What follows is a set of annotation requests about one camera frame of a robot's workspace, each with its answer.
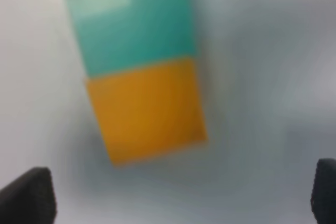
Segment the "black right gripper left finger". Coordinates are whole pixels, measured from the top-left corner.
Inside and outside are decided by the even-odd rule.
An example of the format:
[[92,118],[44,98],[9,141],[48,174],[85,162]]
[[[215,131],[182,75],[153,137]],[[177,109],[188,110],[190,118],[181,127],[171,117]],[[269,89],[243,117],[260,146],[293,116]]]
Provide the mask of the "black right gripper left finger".
[[34,167],[1,189],[1,223],[54,223],[57,202],[51,171]]

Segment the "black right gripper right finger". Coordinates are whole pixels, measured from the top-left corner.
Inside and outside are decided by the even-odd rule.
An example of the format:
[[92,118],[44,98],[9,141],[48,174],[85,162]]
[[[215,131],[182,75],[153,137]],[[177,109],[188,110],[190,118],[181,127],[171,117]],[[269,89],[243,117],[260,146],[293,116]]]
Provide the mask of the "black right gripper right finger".
[[311,193],[311,211],[319,224],[335,224],[335,159],[317,162]]

